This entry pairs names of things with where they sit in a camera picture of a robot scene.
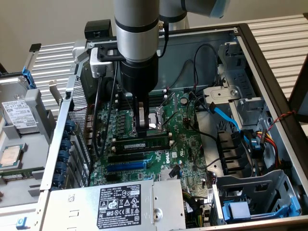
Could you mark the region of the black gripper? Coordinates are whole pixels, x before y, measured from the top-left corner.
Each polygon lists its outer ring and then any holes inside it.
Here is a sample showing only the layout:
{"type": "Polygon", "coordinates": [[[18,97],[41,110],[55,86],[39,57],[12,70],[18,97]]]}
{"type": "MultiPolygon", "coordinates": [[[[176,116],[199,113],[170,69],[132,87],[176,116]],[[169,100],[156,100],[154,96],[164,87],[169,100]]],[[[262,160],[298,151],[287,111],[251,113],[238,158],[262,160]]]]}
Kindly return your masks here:
{"type": "Polygon", "coordinates": [[[158,83],[158,57],[140,63],[121,61],[120,72],[124,89],[134,96],[144,96],[158,83]]]}

